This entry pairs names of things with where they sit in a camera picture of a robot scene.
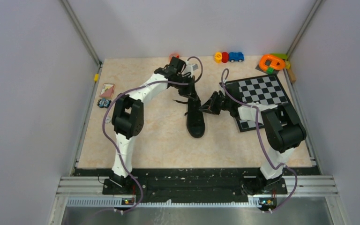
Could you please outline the black canvas sneaker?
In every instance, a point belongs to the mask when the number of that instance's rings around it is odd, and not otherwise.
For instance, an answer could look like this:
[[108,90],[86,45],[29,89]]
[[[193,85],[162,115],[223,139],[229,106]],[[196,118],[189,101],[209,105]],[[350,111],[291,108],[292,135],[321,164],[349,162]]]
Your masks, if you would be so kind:
[[186,127],[193,138],[203,137],[206,129],[203,112],[199,110],[200,107],[200,100],[189,99],[187,102]]

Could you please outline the green toy block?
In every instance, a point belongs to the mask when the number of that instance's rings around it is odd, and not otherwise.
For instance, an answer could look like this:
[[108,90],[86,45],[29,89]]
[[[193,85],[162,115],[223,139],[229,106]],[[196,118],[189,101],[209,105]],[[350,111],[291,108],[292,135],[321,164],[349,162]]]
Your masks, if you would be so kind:
[[278,57],[280,59],[283,59],[283,60],[288,60],[287,54],[284,54],[284,53],[271,53],[271,55]]

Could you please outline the blue toy car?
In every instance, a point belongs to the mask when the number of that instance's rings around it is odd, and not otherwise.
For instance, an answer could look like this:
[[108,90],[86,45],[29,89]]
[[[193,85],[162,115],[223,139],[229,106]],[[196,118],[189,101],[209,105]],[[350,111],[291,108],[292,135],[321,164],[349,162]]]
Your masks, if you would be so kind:
[[230,52],[228,53],[228,61],[229,62],[243,62],[244,59],[244,55],[242,52]]

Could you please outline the red toy cylinder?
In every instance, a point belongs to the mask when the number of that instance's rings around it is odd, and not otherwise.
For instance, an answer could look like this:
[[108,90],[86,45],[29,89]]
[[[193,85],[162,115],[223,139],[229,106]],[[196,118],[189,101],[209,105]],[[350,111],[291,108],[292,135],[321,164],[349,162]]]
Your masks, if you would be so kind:
[[228,52],[222,52],[222,63],[227,63],[229,61]]

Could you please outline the black shoelace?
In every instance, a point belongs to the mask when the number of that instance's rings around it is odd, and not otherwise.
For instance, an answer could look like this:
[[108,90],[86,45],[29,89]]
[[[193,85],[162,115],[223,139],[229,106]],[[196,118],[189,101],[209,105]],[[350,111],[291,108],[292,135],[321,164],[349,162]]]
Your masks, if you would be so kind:
[[189,102],[188,101],[179,101],[179,100],[174,100],[176,103],[179,103],[179,104],[183,104],[183,105],[186,105],[187,106],[187,110],[185,112],[185,116],[188,115],[188,110],[189,110]]

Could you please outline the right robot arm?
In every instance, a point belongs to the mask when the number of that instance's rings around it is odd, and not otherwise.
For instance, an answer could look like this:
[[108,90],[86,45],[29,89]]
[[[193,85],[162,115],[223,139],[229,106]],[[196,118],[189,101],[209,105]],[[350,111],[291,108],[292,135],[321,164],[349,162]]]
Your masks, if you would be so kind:
[[275,181],[282,176],[290,156],[307,137],[291,103],[244,103],[236,99],[225,85],[221,91],[213,92],[199,110],[214,115],[228,111],[235,119],[255,124],[257,138],[266,158],[256,180],[256,187],[262,193],[269,193],[275,187]]

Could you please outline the wooden block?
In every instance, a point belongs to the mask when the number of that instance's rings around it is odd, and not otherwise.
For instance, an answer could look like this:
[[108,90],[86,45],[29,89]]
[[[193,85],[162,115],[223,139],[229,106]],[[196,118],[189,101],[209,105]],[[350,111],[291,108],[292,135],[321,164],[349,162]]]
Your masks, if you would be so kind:
[[291,83],[295,83],[297,81],[297,77],[291,69],[287,69],[288,77]]

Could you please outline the small blue toy robot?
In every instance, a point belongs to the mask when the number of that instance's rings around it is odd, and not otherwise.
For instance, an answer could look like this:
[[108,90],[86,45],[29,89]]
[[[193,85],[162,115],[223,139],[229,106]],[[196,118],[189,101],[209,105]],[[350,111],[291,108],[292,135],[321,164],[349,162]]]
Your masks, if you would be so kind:
[[111,102],[110,99],[102,98],[97,101],[97,106],[99,108],[108,108],[111,105]]

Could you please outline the orange toy brick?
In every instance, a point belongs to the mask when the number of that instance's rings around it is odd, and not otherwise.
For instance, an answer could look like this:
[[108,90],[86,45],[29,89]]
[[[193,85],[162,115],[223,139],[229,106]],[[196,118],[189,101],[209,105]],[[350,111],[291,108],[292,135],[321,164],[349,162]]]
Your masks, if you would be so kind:
[[179,59],[179,58],[180,58],[180,55],[179,55],[178,53],[172,53],[172,54],[169,55],[169,61],[171,61],[172,58],[177,58],[177,59]]

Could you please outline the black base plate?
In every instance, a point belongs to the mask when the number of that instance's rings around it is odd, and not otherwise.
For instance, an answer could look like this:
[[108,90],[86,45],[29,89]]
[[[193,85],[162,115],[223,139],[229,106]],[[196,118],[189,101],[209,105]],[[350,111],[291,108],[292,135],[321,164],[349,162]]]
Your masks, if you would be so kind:
[[104,180],[104,195],[126,195],[143,203],[242,203],[254,188],[258,168],[134,169],[132,178]]

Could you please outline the black white checkerboard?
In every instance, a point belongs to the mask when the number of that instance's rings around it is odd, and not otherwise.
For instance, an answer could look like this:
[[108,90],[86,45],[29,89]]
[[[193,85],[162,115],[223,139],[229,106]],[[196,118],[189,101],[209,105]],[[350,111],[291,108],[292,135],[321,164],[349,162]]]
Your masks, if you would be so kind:
[[233,81],[226,81],[227,91],[244,103],[278,105],[290,103],[285,88],[277,74],[262,75]]

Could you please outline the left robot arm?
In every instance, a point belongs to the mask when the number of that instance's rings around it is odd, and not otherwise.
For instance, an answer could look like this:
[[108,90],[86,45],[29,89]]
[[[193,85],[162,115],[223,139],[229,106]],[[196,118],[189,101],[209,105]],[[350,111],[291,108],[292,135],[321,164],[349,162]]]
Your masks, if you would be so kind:
[[202,63],[194,64],[172,57],[164,67],[157,68],[151,77],[139,88],[133,88],[117,96],[113,103],[112,125],[116,135],[118,149],[112,167],[110,180],[121,194],[130,191],[132,182],[129,175],[132,171],[132,154],[135,137],[144,126],[144,107],[159,93],[174,87],[180,96],[187,98],[185,113],[186,127],[193,138],[201,138],[205,133],[203,114],[199,111],[201,100],[196,92],[194,72],[202,69]]

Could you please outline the pink tangram puzzle box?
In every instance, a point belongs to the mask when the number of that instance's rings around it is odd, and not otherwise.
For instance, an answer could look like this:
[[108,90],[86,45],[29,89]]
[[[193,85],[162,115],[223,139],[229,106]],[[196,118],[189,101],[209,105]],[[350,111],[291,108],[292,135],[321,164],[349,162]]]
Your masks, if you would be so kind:
[[113,94],[114,94],[114,90],[115,90],[115,84],[113,84],[113,83],[104,83],[99,96],[101,98],[111,99]]

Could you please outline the yellow toy cylinder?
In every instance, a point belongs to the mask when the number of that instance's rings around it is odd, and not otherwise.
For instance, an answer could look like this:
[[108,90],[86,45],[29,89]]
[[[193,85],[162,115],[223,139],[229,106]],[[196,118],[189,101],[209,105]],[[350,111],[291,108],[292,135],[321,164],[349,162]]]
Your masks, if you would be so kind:
[[216,52],[216,53],[214,54],[214,61],[215,61],[216,63],[221,63],[221,62],[222,62],[222,57],[223,57],[223,55],[222,55],[221,52]]

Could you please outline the aluminium frame rail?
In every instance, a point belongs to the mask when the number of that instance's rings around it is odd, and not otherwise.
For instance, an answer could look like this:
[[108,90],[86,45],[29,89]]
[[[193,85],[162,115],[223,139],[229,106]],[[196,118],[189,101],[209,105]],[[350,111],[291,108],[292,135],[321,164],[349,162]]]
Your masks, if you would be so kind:
[[98,54],[93,47],[91,41],[89,40],[86,32],[83,29],[83,26],[81,25],[75,11],[73,10],[70,2],[68,0],[58,0],[58,2],[61,4],[62,8],[64,9],[69,21],[71,22],[72,26],[74,27],[78,37],[80,38],[83,46],[85,47],[87,53],[92,58],[94,63],[98,66],[102,65],[102,61],[98,57]]

